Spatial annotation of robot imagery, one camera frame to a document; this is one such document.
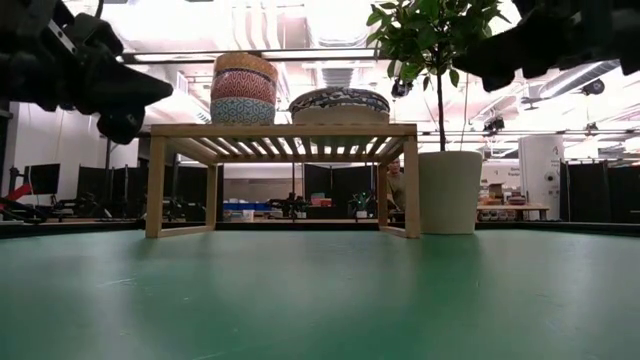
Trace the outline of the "green leafy potted tree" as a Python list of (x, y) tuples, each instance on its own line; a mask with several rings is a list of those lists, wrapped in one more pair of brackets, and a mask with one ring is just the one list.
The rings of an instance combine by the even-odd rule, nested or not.
[(402, 84), (422, 78), (437, 94), (440, 149), (446, 149), (443, 82), (456, 87), (460, 74), (453, 60), (492, 35), (490, 22), (502, 14), (501, 0), (391, 0), (370, 6), (366, 39), (374, 56), (390, 61), (387, 75)]

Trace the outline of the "small dark monitor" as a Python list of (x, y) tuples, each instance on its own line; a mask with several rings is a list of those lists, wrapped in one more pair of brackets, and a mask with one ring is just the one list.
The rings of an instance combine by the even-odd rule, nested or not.
[(58, 191), (60, 165), (41, 164), (26, 166), (24, 180), (31, 185), (34, 195), (54, 195)]

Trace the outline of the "small potted plant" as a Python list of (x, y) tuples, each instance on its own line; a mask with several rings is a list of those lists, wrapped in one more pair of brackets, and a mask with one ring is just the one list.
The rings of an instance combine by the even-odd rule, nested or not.
[(352, 198), (348, 202), (350, 215), (355, 219), (368, 218), (370, 203), (373, 200), (373, 195), (368, 192), (358, 192), (353, 194)]

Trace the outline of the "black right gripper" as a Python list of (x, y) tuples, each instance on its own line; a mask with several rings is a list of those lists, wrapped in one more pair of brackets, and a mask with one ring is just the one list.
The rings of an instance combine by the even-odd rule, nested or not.
[(486, 92), (510, 85), (519, 69), (525, 78), (542, 76), (574, 49), (574, 27), (590, 2), (519, 0), (519, 25), (471, 45), (453, 65), (481, 76)]

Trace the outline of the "metal ceiling rail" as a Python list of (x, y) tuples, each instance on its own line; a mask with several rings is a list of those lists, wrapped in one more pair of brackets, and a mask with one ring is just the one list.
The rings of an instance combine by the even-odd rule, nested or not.
[(117, 60), (127, 65), (212, 64), (224, 54), (250, 54), (270, 62), (377, 60), (373, 48), (300, 48), (228, 51), (125, 52)]

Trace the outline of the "orange-inside teal-outside ceramic bowl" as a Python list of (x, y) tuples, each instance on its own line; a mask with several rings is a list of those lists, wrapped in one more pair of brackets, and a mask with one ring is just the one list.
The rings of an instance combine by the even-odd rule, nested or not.
[(213, 123), (269, 125), (274, 122), (276, 109), (262, 100), (228, 97), (213, 100), (210, 114)]

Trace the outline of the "white cylindrical column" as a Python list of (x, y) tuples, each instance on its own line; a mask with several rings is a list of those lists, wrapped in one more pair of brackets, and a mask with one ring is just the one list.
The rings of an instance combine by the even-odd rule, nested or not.
[(528, 204), (548, 208), (547, 220), (560, 219), (561, 135), (532, 135), (518, 141), (521, 192)]

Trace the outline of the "person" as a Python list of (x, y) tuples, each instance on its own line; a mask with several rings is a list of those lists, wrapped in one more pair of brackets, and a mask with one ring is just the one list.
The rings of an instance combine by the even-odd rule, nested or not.
[(404, 212), (406, 206), (406, 187), (400, 160), (396, 158), (387, 165), (387, 200), (395, 210)]

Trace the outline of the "wooden slatted shelf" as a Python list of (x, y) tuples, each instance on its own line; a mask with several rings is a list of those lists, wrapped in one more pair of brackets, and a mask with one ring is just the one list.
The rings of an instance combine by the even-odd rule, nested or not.
[[(406, 238), (420, 236), (419, 201), (406, 202), (405, 227), (388, 224), (386, 171), (403, 156), (407, 189), (419, 192), (417, 128), (411, 124), (386, 125), (204, 125), (159, 124), (150, 130), (145, 235), (148, 238), (213, 231), (217, 223), (218, 166), (228, 163), (352, 163), (378, 166), (379, 229)], [(207, 167), (205, 224), (197, 227), (163, 227), (165, 150)]]

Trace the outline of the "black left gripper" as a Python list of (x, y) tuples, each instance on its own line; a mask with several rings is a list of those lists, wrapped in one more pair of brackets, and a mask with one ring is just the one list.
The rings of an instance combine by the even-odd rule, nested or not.
[(111, 25), (87, 13), (0, 13), (0, 98), (99, 113), (99, 132), (127, 145), (142, 128), (145, 107), (173, 87), (119, 63), (123, 50)]

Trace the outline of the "wooden work table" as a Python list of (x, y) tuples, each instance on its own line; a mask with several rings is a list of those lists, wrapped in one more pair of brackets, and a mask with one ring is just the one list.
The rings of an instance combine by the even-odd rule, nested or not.
[(521, 221), (525, 212), (537, 212), (538, 218), (541, 221), (547, 220), (548, 206), (539, 204), (525, 204), (525, 205), (478, 205), (476, 208), (477, 215), (482, 212), (499, 212), (499, 211), (513, 211), (516, 214), (516, 219)]

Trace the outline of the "white plant pot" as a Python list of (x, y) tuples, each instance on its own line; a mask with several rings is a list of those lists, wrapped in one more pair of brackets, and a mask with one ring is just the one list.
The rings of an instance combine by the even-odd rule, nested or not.
[(423, 234), (475, 231), (483, 156), (475, 151), (420, 153), (419, 205)]

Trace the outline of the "yellow-inside red-outside ceramic bowl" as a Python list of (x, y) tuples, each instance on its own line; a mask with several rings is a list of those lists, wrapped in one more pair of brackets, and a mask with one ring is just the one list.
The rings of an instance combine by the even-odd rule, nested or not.
[(231, 68), (215, 73), (210, 98), (250, 98), (274, 105), (277, 98), (276, 83), (261, 72)]

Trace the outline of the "teal-inside orange-outside ceramic bowl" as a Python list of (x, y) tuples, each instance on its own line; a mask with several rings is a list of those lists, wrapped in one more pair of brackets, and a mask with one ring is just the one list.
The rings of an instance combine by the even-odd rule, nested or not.
[(278, 70), (274, 65), (249, 53), (224, 53), (216, 58), (214, 62), (215, 73), (231, 68), (254, 70), (268, 76), (273, 81), (278, 79)]

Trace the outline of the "black partition panel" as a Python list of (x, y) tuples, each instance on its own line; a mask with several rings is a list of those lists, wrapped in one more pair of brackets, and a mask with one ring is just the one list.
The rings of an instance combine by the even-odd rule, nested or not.
[(640, 166), (562, 163), (559, 217), (564, 222), (640, 224)]
[(80, 167), (75, 213), (82, 218), (139, 218), (146, 206), (146, 168)]
[[(304, 198), (311, 202), (307, 210), (309, 219), (355, 219), (348, 210), (348, 202), (358, 192), (368, 192), (375, 198), (376, 181), (373, 166), (325, 167), (304, 165)], [(374, 213), (376, 203), (370, 203)]]

